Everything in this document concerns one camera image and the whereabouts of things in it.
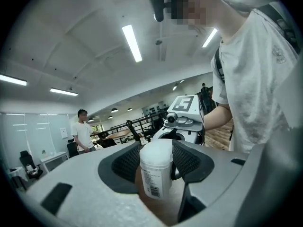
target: white t-shirt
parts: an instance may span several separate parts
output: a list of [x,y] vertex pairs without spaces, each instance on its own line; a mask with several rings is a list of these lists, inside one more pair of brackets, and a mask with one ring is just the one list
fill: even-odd
[[221,43],[219,52],[225,83],[213,59],[213,100],[230,106],[234,120],[230,150],[249,153],[255,144],[267,142],[273,131],[287,126],[273,93],[298,55],[277,24],[257,9],[228,43]]
[[[77,135],[79,141],[82,145],[92,148],[94,146],[93,142],[90,139],[90,134],[93,132],[91,126],[88,123],[79,123],[76,122],[71,128],[71,135]],[[83,151],[84,149],[79,146],[79,151]]]

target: white plastic jar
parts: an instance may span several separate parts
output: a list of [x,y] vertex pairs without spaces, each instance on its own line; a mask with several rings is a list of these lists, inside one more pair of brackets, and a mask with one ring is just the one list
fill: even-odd
[[140,150],[140,167],[145,194],[165,199],[171,187],[172,140],[158,139]]

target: fluorescent light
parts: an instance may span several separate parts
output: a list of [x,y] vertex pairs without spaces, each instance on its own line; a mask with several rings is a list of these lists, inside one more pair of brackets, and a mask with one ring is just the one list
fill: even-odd
[[51,92],[61,93],[61,94],[70,95],[70,96],[77,96],[78,95],[78,93],[71,93],[71,92],[68,92],[68,91],[58,90],[58,89],[55,89],[55,88],[51,88]]
[[21,114],[20,113],[18,113],[18,114],[17,113],[14,113],[14,114],[13,113],[9,113],[9,114],[7,113],[6,115],[22,115],[22,116],[24,116],[24,113],[21,113]]
[[133,53],[134,59],[136,62],[142,61],[142,57],[139,51],[138,43],[136,41],[136,37],[134,36],[134,30],[132,25],[127,25],[122,28],[123,33],[126,37],[129,47]]
[[217,33],[217,31],[218,30],[214,28],[214,30],[212,31],[212,33],[210,34],[210,36],[208,37],[208,39],[205,41],[204,45],[202,46],[203,48],[208,46],[209,42],[212,40],[212,38]]
[[0,80],[15,83],[15,84],[19,84],[19,85],[22,85],[22,86],[27,85],[27,81],[20,80],[20,79],[17,79],[17,78],[8,77],[8,76],[4,76],[2,74],[0,74]]

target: hand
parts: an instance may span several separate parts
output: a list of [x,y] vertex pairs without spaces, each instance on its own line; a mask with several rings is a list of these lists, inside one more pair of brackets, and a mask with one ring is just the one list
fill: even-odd
[[83,148],[85,152],[89,152],[89,149],[87,147]]

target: backpack strap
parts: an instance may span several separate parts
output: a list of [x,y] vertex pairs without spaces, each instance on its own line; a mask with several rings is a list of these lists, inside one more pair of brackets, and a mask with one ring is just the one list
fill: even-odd
[[264,5],[258,8],[262,13],[266,14],[271,20],[273,20],[284,32],[284,38],[289,42],[289,44],[294,48],[294,50],[299,54],[300,47],[298,45],[297,39],[295,37],[294,30],[286,23],[284,18],[275,10],[270,4]]
[[214,60],[216,63],[217,71],[219,72],[219,75],[221,77],[221,80],[225,83],[223,68],[222,68],[222,64],[221,64],[220,56],[219,56],[219,49],[216,51],[216,54],[214,55]]

